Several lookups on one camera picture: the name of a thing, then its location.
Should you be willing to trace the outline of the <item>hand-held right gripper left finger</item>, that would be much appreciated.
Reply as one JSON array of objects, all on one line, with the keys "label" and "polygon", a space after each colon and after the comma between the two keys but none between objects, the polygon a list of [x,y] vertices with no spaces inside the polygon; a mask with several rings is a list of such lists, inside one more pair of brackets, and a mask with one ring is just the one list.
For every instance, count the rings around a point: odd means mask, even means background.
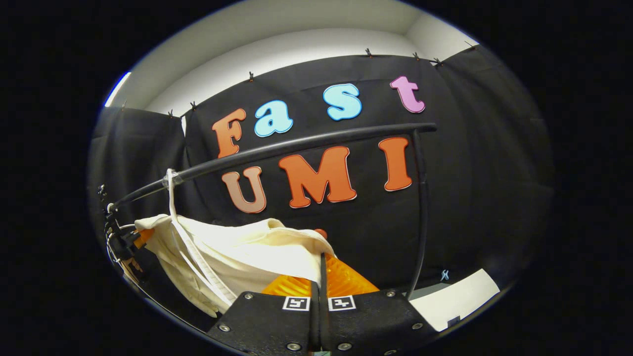
[{"label": "hand-held right gripper left finger", "polygon": [[207,336],[234,354],[314,354],[321,350],[321,288],[309,282],[309,297],[246,291]]}]

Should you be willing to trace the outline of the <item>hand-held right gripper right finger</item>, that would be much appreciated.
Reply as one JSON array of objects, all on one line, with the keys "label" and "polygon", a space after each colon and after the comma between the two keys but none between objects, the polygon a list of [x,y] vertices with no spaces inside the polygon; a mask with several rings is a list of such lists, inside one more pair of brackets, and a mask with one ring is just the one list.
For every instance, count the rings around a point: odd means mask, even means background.
[{"label": "hand-held right gripper right finger", "polygon": [[321,347],[332,356],[402,356],[438,338],[409,300],[394,289],[328,297],[321,255]]}]

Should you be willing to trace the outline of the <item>cream shirt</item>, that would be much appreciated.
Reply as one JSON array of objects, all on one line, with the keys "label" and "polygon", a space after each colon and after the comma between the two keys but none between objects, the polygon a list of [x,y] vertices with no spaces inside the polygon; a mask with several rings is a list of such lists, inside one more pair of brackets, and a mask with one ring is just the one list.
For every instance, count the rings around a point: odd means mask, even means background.
[{"label": "cream shirt", "polygon": [[318,232],[276,219],[225,227],[160,214],[134,225],[152,231],[147,249],[184,297],[211,317],[225,313],[245,291],[262,292],[280,275],[320,284],[320,257],[334,254]]}]

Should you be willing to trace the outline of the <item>white hanger with hook wrap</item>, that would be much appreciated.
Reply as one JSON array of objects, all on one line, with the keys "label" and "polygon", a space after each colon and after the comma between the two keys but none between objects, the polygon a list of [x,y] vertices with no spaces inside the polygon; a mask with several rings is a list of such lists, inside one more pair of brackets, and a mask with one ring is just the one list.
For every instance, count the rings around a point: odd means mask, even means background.
[{"label": "white hanger with hook wrap", "polygon": [[180,251],[180,255],[183,257],[185,263],[191,268],[191,270],[201,279],[213,294],[219,298],[226,308],[230,308],[233,302],[236,300],[236,295],[231,289],[224,284],[219,278],[217,273],[210,267],[208,262],[203,258],[203,255],[199,252],[196,244],[188,234],[187,230],[181,225],[177,212],[176,212],[176,199],[174,190],[176,183],[174,182],[174,176],[176,172],[172,169],[167,169],[166,181],[168,190],[168,210],[170,212],[172,225],[176,229],[176,232],[172,234],[174,240],[178,235],[187,250],[186,253]]}]

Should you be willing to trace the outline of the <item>white floor board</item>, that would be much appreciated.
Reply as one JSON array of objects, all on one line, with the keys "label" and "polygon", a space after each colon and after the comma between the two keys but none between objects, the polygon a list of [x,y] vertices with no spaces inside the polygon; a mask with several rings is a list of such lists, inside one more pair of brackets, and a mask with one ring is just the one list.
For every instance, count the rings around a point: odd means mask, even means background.
[{"label": "white floor board", "polygon": [[499,287],[484,269],[459,282],[423,297],[410,300],[427,324],[437,332],[446,330],[450,320],[465,320],[500,292]]}]

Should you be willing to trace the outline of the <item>black backdrop cloth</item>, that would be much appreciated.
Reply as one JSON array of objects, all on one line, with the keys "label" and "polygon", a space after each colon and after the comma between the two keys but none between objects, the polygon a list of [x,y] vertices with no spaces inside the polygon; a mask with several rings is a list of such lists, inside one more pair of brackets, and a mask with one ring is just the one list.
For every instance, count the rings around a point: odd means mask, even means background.
[{"label": "black backdrop cloth", "polygon": [[[276,219],[314,230],[334,250],[323,253],[328,297],[384,289],[405,295],[420,223],[410,135],[301,150],[181,184],[177,172],[288,140],[409,123],[437,126],[419,134],[429,222],[414,290],[449,286],[484,269],[501,291],[524,270],[540,238],[554,167],[534,100],[479,44],[445,61],[387,55],[300,63],[223,90],[183,117],[104,108],[87,161],[91,219],[105,245],[102,184],[118,207],[120,225],[169,216],[166,175],[172,169],[178,216],[225,227]],[[148,281],[147,291],[158,301],[167,298],[168,309],[211,317],[174,286],[146,245],[134,259],[141,277],[131,277],[133,282]],[[444,269],[450,279],[440,282]],[[309,297],[309,282],[280,275],[259,293]]]}]

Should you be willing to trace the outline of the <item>row of small backdrop clips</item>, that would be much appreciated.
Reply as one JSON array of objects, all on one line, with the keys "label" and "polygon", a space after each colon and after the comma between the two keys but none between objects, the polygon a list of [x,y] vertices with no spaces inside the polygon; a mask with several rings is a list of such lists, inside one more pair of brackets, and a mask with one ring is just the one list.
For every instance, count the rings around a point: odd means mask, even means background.
[{"label": "row of small backdrop clips", "polygon": [[120,90],[118,105],[126,108],[167,113],[172,110],[176,116],[190,109],[190,103],[202,103],[234,85],[246,83],[249,74],[255,79],[264,74],[292,65],[317,59],[339,58],[342,56],[394,55],[415,59],[446,59],[475,47],[473,39],[450,39],[439,41],[428,48],[418,48],[412,41],[401,36],[382,38],[289,38],[265,39],[229,50],[228,53],[210,59],[197,67],[186,70],[167,81],[167,86],[157,94],[150,94],[148,103],[133,99],[133,94],[148,94],[147,81],[158,75],[168,74],[171,69],[161,64],[151,69],[147,66],[131,71]]}]

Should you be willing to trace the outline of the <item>black clothes rail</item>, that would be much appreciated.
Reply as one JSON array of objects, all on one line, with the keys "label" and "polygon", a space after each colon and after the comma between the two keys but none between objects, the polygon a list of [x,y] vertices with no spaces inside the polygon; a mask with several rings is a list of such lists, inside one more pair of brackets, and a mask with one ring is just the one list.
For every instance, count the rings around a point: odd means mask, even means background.
[{"label": "black clothes rail", "polygon": [[215,160],[195,165],[184,171],[177,172],[179,180],[177,184],[195,179],[215,171],[223,171],[235,165],[247,164],[251,161],[268,159],[274,156],[286,155],[306,149],[319,148],[321,146],[342,143],[354,140],[371,139],[387,135],[410,135],[413,139],[413,147],[416,159],[416,169],[418,175],[418,201],[419,201],[419,226],[418,226],[418,253],[414,266],[414,274],[411,278],[410,286],[405,296],[412,299],[414,288],[416,287],[421,267],[424,261],[425,245],[427,241],[429,222],[429,186],[427,184],[427,174],[424,162],[424,153],[421,148],[420,133],[435,132],[437,126],[434,123],[409,123],[373,126],[368,128],[356,128],[331,133],[324,133],[315,136],[308,136],[286,142],[271,144],[256,149],[247,150],[235,155],[226,156]]}]

